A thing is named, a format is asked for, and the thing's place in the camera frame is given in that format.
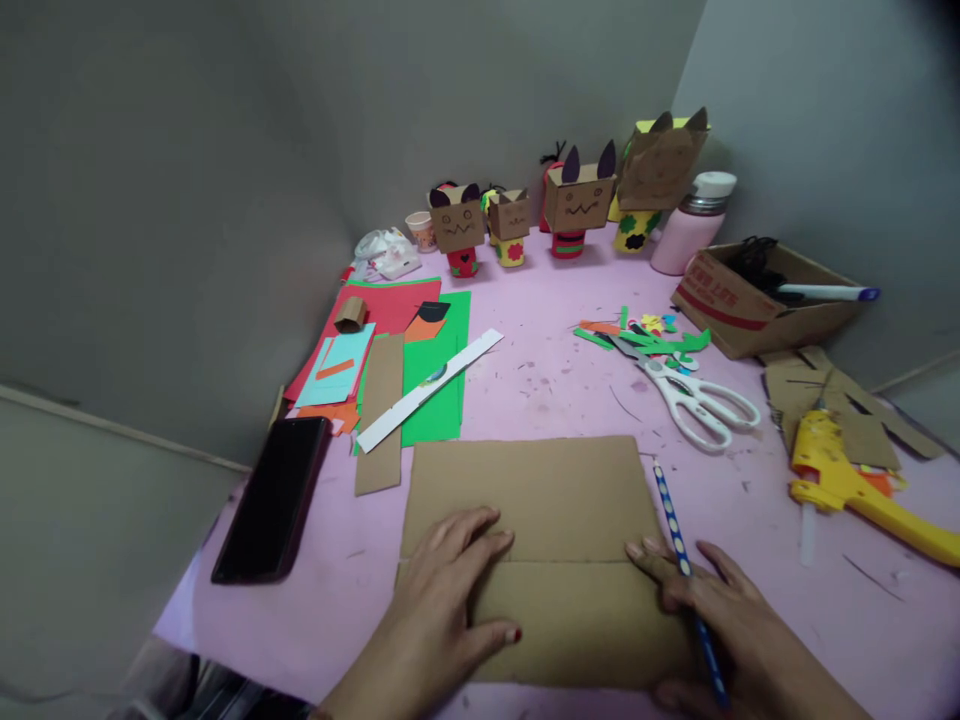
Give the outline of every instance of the white scissors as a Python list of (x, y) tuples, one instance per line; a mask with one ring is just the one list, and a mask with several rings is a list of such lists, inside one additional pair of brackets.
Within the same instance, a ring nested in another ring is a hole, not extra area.
[[(660, 390), (660, 394), (663, 395), (663, 399), (667, 401), (670, 416), (677, 427), (680, 428), (680, 432), (701, 450), (715, 453), (729, 447), (730, 443), (733, 442), (733, 435), (727, 425), (735, 430), (749, 430), (760, 424), (760, 411), (743, 395), (722, 385), (694, 380), (688, 375), (681, 375), (666, 367), (663, 363), (651, 360), (640, 352), (635, 345), (616, 335), (606, 335), (605, 337), (609, 338), (624, 355), (636, 359), (637, 365), (653, 381), (653, 384)], [(739, 410), (742, 410), (743, 415), (733, 413), (710, 395), (729, 401)], [(689, 410), (719, 442), (704, 440), (694, 432), (693, 428), (687, 425), (681, 417), (681, 407)]]

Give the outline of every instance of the pencil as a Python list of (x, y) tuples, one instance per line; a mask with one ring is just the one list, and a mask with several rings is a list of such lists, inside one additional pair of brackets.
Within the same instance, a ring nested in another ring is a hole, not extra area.
[[(653, 474), (657, 478), (657, 489), (660, 491), (660, 499), (663, 501), (663, 512), (667, 516), (667, 526), (670, 528), (670, 539), (673, 542), (673, 549), (677, 553), (677, 563), (680, 565), (680, 572), (686, 577), (693, 577), (693, 566), (690, 564), (690, 558), (687, 556), (687, 546), (683, 543), (683, 536), (680, 534), (680, 523), (677, 521), (677, 513), (673, 507), (673, 501), (670, 499), (670, 490), (667, 489), (667, 478), (663, 475), (663, 468), (656, 458), (653, 460)], [(723, 676), (720, 674), (720, 666), (717, 664), (717, 654), (713, 649), (713, 640), (710, 639), (710, 631), (701, 617), (694, 614), (694, 625), (697, 628), (697, 635), (700, 638), (700, 647), (703, 648), (703, 655), (707, 660), (707, 667), (710, 670), (710, 685), (713, 687), (713, 695), (717, 699), (720, 709), (726, 713), (730, 712), (730, 696), (727, 694), (727, 687), (723, 683)]]

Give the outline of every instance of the water bottle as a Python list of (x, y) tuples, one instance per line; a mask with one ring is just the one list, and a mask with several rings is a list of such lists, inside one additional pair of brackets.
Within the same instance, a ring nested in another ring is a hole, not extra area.
[(713, 242), (737, 178), (730, 173), (706, 172), (697, 175), (693, 184), (696, 190), (670, 215), (650, 258), (653, 269), (664, 275), (683, 275), (690, 259)]

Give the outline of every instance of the blue paper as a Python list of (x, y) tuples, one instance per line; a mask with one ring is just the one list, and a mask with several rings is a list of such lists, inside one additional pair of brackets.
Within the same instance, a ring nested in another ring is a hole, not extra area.
[[(350, 395), (353, 386), (357, 382), (357, 376), (363, 369), (363, 359), (367, 354), (367, 346), (370, 345), (370, 339), (373, 337), (376, 323), (367, 323), (363, 330), (349, 335), (337, 335), (334, 338), (327, 338), (317, 353), (317, 360), (307, 376), (307, 382), (303, 385), (300, 397), (294, 407), (303, 407), (304, 405), (329, 405), (330, 403), (343, 402)], [(353, 360), (353, 367), (347, 368), (336, 375), (330, 375), (322, 380), (314, 379), (318, 372), (324, 368), (339, 365), (347, 360)]]

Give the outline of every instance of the yellow glue gun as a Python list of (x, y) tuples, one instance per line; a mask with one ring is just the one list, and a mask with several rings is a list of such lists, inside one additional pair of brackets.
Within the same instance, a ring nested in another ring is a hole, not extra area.
[(800, 421), (792, 467), (801, 476), (819, 477), (819, 482), (790, 483), (790, 497), (798, 503), (810, 503), (825, 513), (849, 506), (934, 560), (960, 567), (960, 533), (904, 510), (857, 472), (844, 454), (840, 426), (826, 408), (811, 410)]

